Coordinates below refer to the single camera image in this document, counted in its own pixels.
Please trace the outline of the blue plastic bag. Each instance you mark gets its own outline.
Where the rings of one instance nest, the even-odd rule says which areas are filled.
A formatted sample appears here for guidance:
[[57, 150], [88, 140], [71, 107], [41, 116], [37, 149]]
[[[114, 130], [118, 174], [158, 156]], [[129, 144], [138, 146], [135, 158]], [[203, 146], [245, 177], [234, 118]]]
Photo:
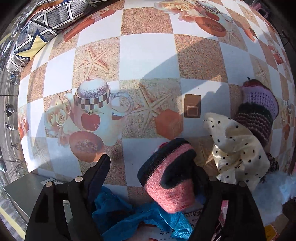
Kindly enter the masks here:
[[164, 229], [172, 227], [173, 221], [180, 220], [181, 212], [167, 213], [154, 201], [132, 206], [104, 186], [94, 203], [96, 210], [92, 219], [104, 240], [131, 238], [141, 222]]

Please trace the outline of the white open storage box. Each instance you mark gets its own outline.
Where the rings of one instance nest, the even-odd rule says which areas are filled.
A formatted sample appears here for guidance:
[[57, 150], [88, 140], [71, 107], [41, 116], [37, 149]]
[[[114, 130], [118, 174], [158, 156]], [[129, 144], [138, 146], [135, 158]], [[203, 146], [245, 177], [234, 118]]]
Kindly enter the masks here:
[[72, 180], [72, 177], [35, 169], [6, 185], [4, 190], [25, 223], [29, 223], [34, 205], [45, 183], [53, 181], [55, 184], [61, 184]]

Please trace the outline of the red patterned tissue box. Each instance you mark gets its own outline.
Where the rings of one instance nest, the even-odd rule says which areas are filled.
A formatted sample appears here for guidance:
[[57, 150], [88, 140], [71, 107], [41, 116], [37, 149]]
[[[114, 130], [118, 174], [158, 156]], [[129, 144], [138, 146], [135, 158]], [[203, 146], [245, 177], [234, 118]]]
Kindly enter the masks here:
[[274, 222], [264, 227], [266, 240], [274, 241], [288, 224], [288, 218], [282, 213], [279, 215]]

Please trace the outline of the leopard print scrunchie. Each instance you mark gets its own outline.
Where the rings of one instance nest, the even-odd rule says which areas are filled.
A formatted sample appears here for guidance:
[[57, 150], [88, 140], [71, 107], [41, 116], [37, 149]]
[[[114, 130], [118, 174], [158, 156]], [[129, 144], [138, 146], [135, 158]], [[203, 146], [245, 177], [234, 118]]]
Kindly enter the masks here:
[[275, 158], [270, 153], [267, 153], [266, 156], [270, 162], [270, 167], [267, 173], [273, 173], [278, 171], [279, 170], [278, 161], [276, 161]]

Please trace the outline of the cream polka dot scrunchie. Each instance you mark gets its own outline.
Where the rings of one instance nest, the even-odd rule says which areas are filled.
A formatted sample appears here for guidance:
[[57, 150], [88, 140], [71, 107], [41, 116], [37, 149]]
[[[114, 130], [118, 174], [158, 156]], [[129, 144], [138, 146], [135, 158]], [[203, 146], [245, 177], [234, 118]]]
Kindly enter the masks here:
[[214, 141], [206, 173], [224, 183], [243, 181], [254, 191], [270, 167], [260, 141], [247, 127], [216, 113], [205, 114], [204, 128]]

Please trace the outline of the light blue fluffy cloth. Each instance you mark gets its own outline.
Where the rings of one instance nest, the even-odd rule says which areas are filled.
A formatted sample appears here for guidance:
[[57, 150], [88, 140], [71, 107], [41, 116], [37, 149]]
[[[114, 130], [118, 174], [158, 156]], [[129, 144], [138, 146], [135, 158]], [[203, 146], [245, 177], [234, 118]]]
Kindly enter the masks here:
[[263, 225], [269, 225], [282, 214], [282, 206], [295, 198], [295, 174], [276, 171], [267, 174], [252, 192]]

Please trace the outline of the grey plaid pillow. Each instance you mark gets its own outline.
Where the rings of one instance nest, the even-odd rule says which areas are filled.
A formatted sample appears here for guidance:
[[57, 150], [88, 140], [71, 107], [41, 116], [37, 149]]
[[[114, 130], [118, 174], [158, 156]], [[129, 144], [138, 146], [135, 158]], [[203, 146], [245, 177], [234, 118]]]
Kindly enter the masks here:
[[11, 32], [13, 45], [6, 62], [9, 73], [21, 72], [54, 37], [98, 7], [98, 1], [40, 1]]

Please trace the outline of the checkered tablecloth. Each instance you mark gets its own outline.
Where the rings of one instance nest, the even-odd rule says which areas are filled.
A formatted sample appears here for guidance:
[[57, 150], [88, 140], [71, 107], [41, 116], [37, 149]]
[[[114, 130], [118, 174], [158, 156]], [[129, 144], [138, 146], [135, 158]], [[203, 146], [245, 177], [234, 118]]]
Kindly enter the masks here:
[[137, 173], [170, 137], [203, 165], [213, 141], [207, 112], [234, 117], [255, 78], [280, 112], [266, 151], [287, 171], [295, 147], [295, 86], [280, 32], [243, 1], [118, 1], [60, 33], [24, 68], [18, 128], [29, 172], [68, 181], [103, 144], [105, 184], [150, 200]]

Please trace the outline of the purple striped knit hat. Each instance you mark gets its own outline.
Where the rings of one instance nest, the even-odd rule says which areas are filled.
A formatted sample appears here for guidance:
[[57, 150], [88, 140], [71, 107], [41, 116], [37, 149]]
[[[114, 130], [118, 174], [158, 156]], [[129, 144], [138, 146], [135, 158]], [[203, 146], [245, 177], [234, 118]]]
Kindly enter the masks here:
[[269, 143], [279, 105], [272, 91], [257, 79], [248, 79], [241, 87], [243, 101], [235, 120], [247, 127], [263, 147]]

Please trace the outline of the white peach drink carton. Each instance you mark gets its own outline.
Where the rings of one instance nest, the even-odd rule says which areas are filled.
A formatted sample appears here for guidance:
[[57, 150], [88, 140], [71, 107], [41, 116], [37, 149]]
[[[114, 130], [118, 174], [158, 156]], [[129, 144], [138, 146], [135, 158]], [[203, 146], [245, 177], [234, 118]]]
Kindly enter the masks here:
[[[228, 200], [222, 201], [218, 225], [214, 231], [212, 240], [221, 240], [228, 203]], [[132, 240], [187, 240], [196, 227], [201, 212], [202, 206], [198, 204], [194, 207], [193, 211], [184, 214], [180, 213], [180, 220], [173, 221], [172, 227], [164, 229], [156, 225], [142, 223], [139, 225]]]

